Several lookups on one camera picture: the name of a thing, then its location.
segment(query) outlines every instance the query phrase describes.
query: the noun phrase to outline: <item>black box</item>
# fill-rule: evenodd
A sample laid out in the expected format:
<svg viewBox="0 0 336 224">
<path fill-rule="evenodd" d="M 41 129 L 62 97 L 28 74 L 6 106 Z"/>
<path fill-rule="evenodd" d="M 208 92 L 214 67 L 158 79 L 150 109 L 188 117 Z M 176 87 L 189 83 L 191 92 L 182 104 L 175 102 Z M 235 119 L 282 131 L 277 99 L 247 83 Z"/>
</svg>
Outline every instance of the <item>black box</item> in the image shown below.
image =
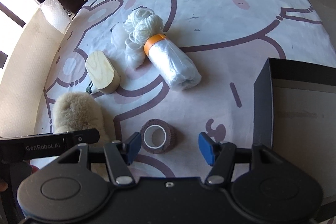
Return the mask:
<svg viewBox="0 0 336 224">
<path fill-rule="evenodd" d="M 254 144 L 322 186 L 318 222 L 336 215 L 336 69 L 269 58 L 254 83 Z"/>
</svg>

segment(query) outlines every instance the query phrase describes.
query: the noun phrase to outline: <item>cream colored fabric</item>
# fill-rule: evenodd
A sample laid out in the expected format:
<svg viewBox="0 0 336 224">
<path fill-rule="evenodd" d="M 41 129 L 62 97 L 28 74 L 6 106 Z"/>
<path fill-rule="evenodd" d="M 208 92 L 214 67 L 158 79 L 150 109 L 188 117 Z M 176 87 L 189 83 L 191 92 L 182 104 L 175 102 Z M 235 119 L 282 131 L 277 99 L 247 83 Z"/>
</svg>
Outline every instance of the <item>cream colored fabric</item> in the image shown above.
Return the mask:
<svg viewBox="0 0 336 224">
<path fill-rule="evenodd" d="M 69 23 L 59 2 L 46 0 L 26 24 L 0 83 L 1 137 L 34 133 L 43 87 Z"/>
</svg>

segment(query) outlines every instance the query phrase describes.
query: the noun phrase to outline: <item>beige fur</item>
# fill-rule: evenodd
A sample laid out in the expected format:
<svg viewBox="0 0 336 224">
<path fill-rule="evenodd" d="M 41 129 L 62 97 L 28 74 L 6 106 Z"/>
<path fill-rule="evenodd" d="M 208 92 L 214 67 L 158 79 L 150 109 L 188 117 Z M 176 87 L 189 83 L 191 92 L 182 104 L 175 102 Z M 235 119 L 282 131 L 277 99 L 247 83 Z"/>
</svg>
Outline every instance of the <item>beige fur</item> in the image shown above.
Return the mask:
<svg viewBox="0 0 336 224">
<path fill-rule="evenodd" d="M 99 141 L 92 146 L 102 147 L 110 142 L 104 130 L 104 119 L 98 103 L 86 92 L 61 95 L 53 108 L 54 133 L 95 128 Z M 105 164 L 92 164 L 91 170 L 109 181 Z"/>
</svg>

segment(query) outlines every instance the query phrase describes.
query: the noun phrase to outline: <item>tape roll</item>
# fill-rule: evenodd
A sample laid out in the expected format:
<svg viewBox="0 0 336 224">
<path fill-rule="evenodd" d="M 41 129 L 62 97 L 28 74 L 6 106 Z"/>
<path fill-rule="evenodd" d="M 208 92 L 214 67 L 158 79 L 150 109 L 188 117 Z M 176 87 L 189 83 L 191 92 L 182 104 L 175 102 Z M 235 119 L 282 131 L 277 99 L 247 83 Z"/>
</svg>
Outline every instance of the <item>tape roll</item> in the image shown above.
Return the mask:
<svg viewBox="0 0 336 224">
<path fill-rule="evenodd" d="M 174 128 L 159 119 L 146 122 L 140 130 L 142 148 L 148 153 L 164 154 L 172 150 L 176 145 L 176 133 Z"/>
</svg>

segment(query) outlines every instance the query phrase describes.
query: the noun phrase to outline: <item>orange band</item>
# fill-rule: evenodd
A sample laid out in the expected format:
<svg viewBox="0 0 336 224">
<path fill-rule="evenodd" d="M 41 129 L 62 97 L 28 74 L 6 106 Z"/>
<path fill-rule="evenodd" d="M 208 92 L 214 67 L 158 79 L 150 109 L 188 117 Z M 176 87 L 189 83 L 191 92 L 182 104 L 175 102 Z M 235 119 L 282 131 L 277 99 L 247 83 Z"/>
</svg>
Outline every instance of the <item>orange band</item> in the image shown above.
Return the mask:
<svg viewBox="0 0 336 224">
<path fill-rule="evenodd" d="M 161 41 L 161 40 L 164 39 L 165 37 L 166 37 L 166 36 L 165 36 L 164 34 L 161 34 L 161 33 L 158 33 L 158 34 L 156 34 L 156 35 L 150 37 L 150 38 L 146 41 L 146 43 L 145 43 L 145 45 L 144 45 L 144 47 L 143 47 L 143 50 L 144 50 L 145 54 L 148 56 L 148 53 L 149 53 L 150 48 L 151 48 L 156 42 Z"/>
</svg>

